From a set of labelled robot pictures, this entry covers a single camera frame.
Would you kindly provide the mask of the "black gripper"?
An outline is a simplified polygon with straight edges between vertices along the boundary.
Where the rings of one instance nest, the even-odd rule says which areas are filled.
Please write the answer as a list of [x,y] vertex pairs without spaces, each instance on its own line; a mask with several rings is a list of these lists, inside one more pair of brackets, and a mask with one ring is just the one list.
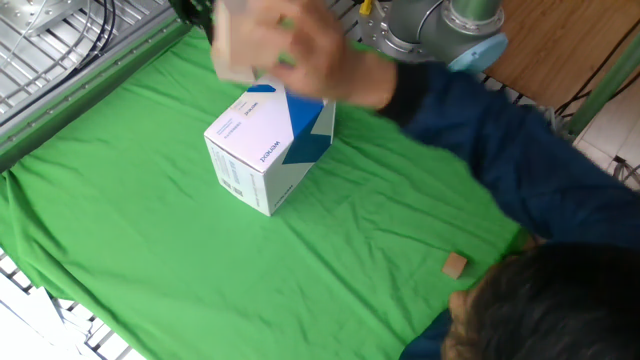
[[183,22],[202,29],[212,27],[215,0],[169,0],[169,4]]

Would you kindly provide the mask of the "person's right hand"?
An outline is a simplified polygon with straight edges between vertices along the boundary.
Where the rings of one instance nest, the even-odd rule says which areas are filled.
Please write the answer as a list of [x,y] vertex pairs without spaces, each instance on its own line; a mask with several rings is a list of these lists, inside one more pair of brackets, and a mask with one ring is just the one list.
[[251,1],[247,16],[243,30],[250,53],[243,63],[300,95],[372,109],[390,102],[396,64],[349,45],[323,1]]

